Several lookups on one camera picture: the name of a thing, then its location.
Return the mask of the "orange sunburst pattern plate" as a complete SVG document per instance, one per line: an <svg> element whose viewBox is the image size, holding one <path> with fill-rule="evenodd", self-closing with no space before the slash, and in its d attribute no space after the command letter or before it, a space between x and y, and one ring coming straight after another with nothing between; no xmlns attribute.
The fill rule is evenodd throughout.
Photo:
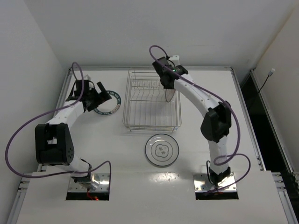
<svg viewBox="0 0 299 224"><path fill-rule="evenodd" d="M176 93L175 89L165 89L165 101L167 103L171 102L175 93Z"/></svg>

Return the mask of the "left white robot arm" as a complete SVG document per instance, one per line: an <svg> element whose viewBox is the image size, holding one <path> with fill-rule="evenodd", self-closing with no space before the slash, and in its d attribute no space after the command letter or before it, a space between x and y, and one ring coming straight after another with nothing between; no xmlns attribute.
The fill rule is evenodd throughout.
<svg viewBox="0 0 299 224"><path fill-rule="evenodd" d="M70 128L84 112L90 112L111 100L103 84L98 82L97 86L100 92L88 79L76 81L63 109L47 123L35 127L37 162L70 173L75 183L88 190L96 190L99 183L91 164L75 155Z"/></svg>

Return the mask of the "clear glass floral plate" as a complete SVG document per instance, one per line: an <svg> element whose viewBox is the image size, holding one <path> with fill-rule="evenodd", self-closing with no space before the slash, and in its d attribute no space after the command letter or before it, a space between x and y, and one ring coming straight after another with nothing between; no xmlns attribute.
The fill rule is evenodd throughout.
<svg viewBox="0 0 299 224"><path fill-rule="evenodd" d="M179 156L178 142L168 134L151 136L144 148L146 159L154 166L164 168L171 166Z"/></svg>

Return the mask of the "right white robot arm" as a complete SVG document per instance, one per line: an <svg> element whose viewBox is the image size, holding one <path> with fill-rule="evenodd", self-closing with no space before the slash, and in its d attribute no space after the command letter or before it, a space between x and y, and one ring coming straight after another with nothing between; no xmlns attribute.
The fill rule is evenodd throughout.
<svg viewBox="0 0 299 224"><path fill-rule="evenodd" d="M160 82L165 89L177 90L183 94L199 110L203 116L200 131L208 141L210 152L209 178L217 186L230 175L230 167L216 165L225 161L227 155L227 136L231 128L231 112L227 105L217 101L209 94L195 86L195 81L181 65L171 66L166 57L161 57L152 63Z"/></svg>

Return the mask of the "blue rimmed white plate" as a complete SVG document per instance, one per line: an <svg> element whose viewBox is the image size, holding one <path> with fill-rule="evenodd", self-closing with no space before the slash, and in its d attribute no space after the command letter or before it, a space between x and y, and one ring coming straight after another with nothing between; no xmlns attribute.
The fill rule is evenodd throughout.
<svg viewBox="0 0 299 224"><path fill-rule="evenodd" d="M93 110L99 115L112 115L121 106L121 96L115 91L108 90L107 92L111 99Z"/></svg>

